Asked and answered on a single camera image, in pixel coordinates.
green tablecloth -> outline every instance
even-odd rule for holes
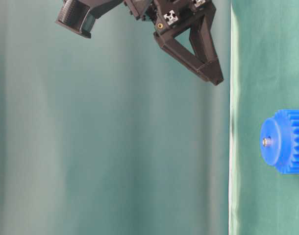
[[[232,1],[232,235],[299,235],[299,175],[260,155],[262,122],[299,109],[299,0]]]

